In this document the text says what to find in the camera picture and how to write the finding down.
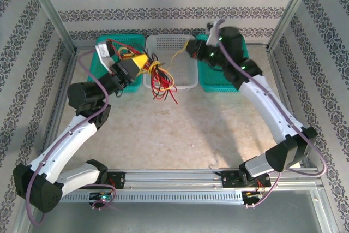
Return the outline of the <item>white plastic basket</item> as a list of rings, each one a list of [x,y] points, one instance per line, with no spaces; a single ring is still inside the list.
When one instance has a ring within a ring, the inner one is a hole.
[[[157,34],[148,36],[145,49],[149,55],[155,54],[158,60],[174,77],[177,89],[191,89],[198,85],[197,61],[186,52],[185,44],[195,37],[188,34]]]

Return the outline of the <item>controller board with green light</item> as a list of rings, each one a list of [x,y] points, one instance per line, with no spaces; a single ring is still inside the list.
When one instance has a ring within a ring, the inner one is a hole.
[[[89,201],[109,201],[113,199],[113,194],[109,192],[92,192],[89,194]]]

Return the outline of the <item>grey metal sheet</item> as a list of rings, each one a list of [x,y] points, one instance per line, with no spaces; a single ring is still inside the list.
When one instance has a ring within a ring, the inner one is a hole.
[[[29,233],[330,233],[306,191],[273,192],[256,208],[219,204],[60,203]]]

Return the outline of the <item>aluminium frame post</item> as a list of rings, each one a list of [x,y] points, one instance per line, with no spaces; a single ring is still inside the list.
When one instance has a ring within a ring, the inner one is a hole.
[[[275,49],[276,45],[278,44],[284,31],[286,31],[288,24],[290,23],[301,2],[302,0],[289,0],[284,13],[282,14],[281,19],[279,20],[267,44],[267,51],[272,51]]]
[[[53,23],[56,31],[58,32],[60,38],[62,39],[63,43],[65,44],[66,48],[70,52],[76,51],[76,46],[74,45],[74,42],[67,31],[58,11],[56,10],[55,6],[52,3],[52,0],[39,0],[41,3],[41,6],[44,8],[46,15]]]

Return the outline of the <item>small controller board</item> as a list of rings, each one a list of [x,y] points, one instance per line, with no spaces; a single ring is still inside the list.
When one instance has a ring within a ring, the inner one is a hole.
[[[261,191],[243,191],[242,192],[243,198],[263,198],[263,193]]]

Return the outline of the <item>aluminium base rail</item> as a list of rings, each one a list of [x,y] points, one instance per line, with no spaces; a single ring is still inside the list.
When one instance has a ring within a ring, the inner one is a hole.
[[[65,193],[70,193],[77,188],[86,187],[96,182],[97,171],[88,168],[77,168],[65,171],[58,176],[57,182],[68,185]],[[198,170],[109,170],[105,181],[124,190],[211,190],[213,188],[229,190],[257,190],[271,189],[278,177],[277,172],[270,175],[254,178],[251,182],[243,184],[238,178],[236,169],[198,169]],[[309,177],[294,172],[285,171],[275,189],[315,189],[323,186],[320,177]]]

